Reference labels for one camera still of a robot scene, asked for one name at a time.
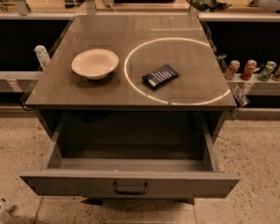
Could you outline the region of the grey cabinet with top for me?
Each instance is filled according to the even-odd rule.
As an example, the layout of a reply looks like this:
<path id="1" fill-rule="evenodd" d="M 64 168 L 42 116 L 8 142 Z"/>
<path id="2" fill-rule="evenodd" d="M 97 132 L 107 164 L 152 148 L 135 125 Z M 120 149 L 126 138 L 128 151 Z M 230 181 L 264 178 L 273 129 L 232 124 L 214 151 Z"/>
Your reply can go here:
<path id="1" fill-rule="evenodd" d="M 108 49 L 119 65 L 101 81 L 73 59 Z M 142 76 L 169 64 L 179 77 L 152 90 Z M 200 21 L 190 15 L 77 16 L 27 100 L 38 110 L 231 111 L 235 101 Z"/>

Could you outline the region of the open grey top drawer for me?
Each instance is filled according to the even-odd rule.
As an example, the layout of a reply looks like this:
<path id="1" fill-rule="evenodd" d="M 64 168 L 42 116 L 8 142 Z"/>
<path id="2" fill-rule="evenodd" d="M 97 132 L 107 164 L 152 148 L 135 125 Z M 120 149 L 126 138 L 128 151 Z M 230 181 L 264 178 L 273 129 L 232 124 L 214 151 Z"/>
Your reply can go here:
<path id="1" fill-rule="evenodd" d="M 40 169 L 21 179 L 39 195 L 90 199 L 224 198 L 239 182 L 222 172 L 200 112 L 113 112 L 93 122 L 63 114 Z M 118 195 L 113 184 L 143 185 Z"/>

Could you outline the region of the left red soda can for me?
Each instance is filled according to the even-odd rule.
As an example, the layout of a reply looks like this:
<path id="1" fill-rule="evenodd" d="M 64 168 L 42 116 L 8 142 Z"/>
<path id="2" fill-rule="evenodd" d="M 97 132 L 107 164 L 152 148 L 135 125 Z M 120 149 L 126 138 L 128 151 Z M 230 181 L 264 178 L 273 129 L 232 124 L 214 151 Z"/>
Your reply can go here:
<path id="1" fill-rule="evenodd" d="M 229 64 L 227 71 L 225 72 L 224 77 L 227 80 L 233 80 L 235 73 L 239 70 L 239 68 L 240 68 L 240 62 L 237 60 L 232 60 Z"/>

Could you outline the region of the red soda can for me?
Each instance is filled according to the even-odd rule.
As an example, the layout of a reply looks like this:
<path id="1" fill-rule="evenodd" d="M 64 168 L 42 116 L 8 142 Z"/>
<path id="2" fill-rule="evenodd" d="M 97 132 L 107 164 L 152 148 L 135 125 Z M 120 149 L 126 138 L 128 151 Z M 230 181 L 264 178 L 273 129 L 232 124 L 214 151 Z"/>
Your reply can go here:
<path id="1" fill-rule="evenodd" d="M 257 68 L 258 63 L 255 60 L 248 60 L 245 64 L 243 73 L 240 75 L 240 78 L 242 80 L 249 80 Z"/>
<path id="2" fill-rule="evenodd" d="M 229 64 L 227 71 L 225 72 L 224 77 L 227 80 L 233 80 L 235 73 L 239 70 L 239 68 L 240 68 L 240 62 L 237 60 L 232 60 Z"/>

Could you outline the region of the right red soda can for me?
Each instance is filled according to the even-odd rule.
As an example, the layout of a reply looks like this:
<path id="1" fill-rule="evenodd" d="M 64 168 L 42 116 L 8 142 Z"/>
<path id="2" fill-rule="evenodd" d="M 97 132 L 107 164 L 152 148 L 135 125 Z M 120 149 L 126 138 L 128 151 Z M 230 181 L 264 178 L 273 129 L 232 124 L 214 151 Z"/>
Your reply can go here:
<path id="1" fill-rule="evenodd" d="M 248 60 L 245 64 L 243 73 L 240 75 L 240 78 L 242 80 L 249 80 L 257 68 L 258 63 L 255 60 Z"/>

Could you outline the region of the green soda can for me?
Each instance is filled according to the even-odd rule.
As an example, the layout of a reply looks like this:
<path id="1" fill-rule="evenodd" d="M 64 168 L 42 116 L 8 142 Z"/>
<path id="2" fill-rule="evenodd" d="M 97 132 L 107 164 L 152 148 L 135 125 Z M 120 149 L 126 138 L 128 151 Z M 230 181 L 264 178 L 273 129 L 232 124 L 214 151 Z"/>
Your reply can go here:
<path id="1" fill-rule="evenodd" d="M 275 62 L 273 61 L 266 62 L 266 64 L 263 66 L 262 70 L 259 73 L 258 79 L 263 82 L 267 81 L 275 68 L 276 68 Z"/>

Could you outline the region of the dark blue snack packet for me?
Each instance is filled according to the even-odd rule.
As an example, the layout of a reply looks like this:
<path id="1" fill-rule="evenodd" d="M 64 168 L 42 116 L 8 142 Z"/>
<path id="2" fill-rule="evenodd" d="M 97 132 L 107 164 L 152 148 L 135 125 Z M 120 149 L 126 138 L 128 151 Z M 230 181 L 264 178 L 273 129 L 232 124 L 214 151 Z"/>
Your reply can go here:
<path id="1" fill-rule="evenodd" d="M 169 64 L 142 76 L 142 80 L 152 89 L 156 90 L 160 86 L 166 84 L 173 78 L 179 77 L 179 74 Z"/>

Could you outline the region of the white ceramic bowl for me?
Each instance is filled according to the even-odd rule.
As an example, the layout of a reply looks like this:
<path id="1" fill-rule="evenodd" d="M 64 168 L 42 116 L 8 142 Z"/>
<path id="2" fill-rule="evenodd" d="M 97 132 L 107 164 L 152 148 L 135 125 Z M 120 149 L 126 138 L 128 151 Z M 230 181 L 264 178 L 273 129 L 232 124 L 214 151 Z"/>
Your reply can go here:
<path id="1" fill-rule="evenodd" d="M 99 80 L 107 77 L 119 64 L 119 57 L 111 50 L 90 49 L 72 61 L 72 70 L 83 77 Z"/>

